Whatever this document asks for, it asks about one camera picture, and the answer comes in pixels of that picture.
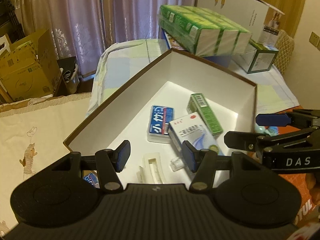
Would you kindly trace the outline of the person's right hand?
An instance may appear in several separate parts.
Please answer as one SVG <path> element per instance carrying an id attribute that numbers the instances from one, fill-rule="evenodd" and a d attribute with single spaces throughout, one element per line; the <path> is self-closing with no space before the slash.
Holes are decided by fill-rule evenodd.
<path id="1" fill-rule="evenodd" d="M 305 176 L 305 181 L 310 194 L 319 192 L 319 183 L 317 182 L 314 173 L 307 173 Z"/>

